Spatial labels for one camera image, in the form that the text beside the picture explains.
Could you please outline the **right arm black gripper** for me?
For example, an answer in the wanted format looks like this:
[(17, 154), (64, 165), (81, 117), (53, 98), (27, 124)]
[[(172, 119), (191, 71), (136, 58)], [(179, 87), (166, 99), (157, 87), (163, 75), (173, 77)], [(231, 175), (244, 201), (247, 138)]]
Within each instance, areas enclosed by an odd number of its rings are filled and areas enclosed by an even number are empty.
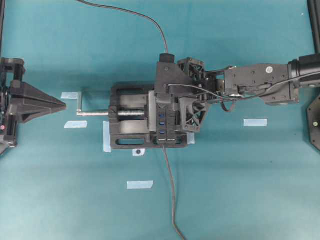
[(225, 104), (224, 87), (220, 87), (225, 69), (205, 70), (204, 62), (185, 58), (177, 62), (179, 68), (192, 79), (192, 83), (182, 83), (180, 89), (191, 90), (186, 97), (177, 97), (176, 132), (199, 132), (209, 110), (209, 104)]

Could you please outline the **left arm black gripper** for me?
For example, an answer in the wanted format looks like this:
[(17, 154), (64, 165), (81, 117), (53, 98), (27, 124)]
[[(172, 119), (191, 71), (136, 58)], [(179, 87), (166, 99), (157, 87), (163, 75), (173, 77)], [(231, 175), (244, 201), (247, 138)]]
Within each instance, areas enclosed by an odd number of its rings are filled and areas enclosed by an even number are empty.
[[(17, 146), (17, 126), (33, 119), (66, 110), (59, 99), (23, 82), (25, 62), (20, 58), (0, 59), (0, 147)], [(12, 97), (54, 104), (55, 107), (10, 105)]]

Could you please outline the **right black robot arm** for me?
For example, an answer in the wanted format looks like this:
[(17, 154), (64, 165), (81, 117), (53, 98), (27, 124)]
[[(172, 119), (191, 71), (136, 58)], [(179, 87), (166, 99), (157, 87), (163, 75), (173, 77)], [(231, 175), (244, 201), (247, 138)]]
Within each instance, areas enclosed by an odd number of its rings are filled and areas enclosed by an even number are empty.
[(192, 82), (183, 81), (175, 87), (182, 91), (176, 97), (176, 133), (198, 132), (212, 105), (231, 112), (237, 102), (258, 98), (270, 106), (296, 104), (301, 88), (320, 86), (319, 54), (301, 56), (286, 64), (256, 63), (216, 70), (206, 70), (203, 61), (191, 57), (179, 60), (177, 65)]

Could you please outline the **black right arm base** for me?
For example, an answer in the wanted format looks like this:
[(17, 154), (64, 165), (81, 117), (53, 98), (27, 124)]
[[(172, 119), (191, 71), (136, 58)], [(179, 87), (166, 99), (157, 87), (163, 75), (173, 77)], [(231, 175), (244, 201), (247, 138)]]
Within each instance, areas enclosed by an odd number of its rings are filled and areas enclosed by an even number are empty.
[(307, 107), (307, 124), (310, 143), (320, 150), (320, 96)]

